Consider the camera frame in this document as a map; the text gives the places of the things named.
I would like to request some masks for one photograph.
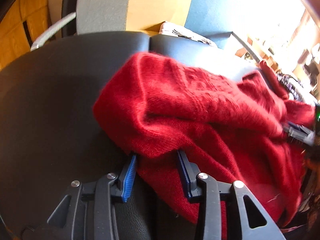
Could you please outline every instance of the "yellow wall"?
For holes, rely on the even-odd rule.
[[[126,30],[158,34],[162,22],[184,26],[191,0],[129,0]]]
[[[47,0],[16,0],[0,22],[0,69],[30,51],[23,22],[32,42],[48,28]]]

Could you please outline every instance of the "metal screw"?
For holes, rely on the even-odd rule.
[[[236,180],[233,185],[235,185],[235,187],[237,188],[243,188],[244,187],[244,183],[241,180]]]
[[[207,179],[208,178],[208,174],[204,173],[204,172],[201,172],[198,174],[198,177],[201,178],[201,179]]]
[[[115,179],[116,176],[117,176],[117,174],[115,174],[115,173],[113,173],[113,172],[107,174],[107,178],[108,178],[108,179]]]
[[[78,187],[79,185],[80,185],[79,180],[74,180],[73,182],[71,182],[71,187]]]

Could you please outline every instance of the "red knit fabric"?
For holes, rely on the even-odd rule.
[[[105,86],[93,112],[119,147],[140,155],[139,175],[191,222],[198,206],[183,196],[175,166],[179,148],[215,179],[242,180],[275,221],[284,209],[287,222],[297,211],[301,149],[285,142],[280,123],[310,126],[314,110],[281,100],[259,72],[235,83],[174,59],[138,53]]]
[[[268,80],[269,80],[274,92],[276,93],[276,95],[278,97],[282,98],[283,100],[289,99],[289,95],[288,95],[287,90],[285,90],[285,88],[279,83],[275,72],[273,71],[273,69],[271,67],[269,67],[267,65],[267,62],[262,60],[259,63],[259,66],[262,69],[262,71],[264,72],[264,74],[267,76],[267,78],[268,78]]]

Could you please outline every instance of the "chair armrest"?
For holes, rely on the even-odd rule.
[[[55,24],[51,25],[44,33],[42,33],[31,46],[31,50],[38,49],[44,45],[44,43],[55,35],[58,30],[63,26],[71,22],[76,17],[76,12],[70,13],[67,16],[63,17],[61,20],[57,21]]]
[[[253,47],[246,41],[242,40],[237,34],[234,32],[231,32],[231,35],[233,35],[239,43],[244,46],[244,48],[249,52],[249,54],[253,57],[253,59],[259,63],[262,61],[262,57],[253,49]]]

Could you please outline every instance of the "black seat cushion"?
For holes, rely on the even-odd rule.
[[[126,156],[101,130],[92,105],[125,61],[148,48],[143,33],[67,37],[0,72],[0,213],[16,235],[45,223],[73,180],[122,169]],[[132,198],[116,207],[121,239],[152,238],[155,201],[138,177]]]
[[[150,39],[150,51],[174,58],[187,66],[204,68],[236,82],[241,81],[244,75],[258,70],[268,87],[272,88],[263,72],[253,64],[198,41],[158,34]]]

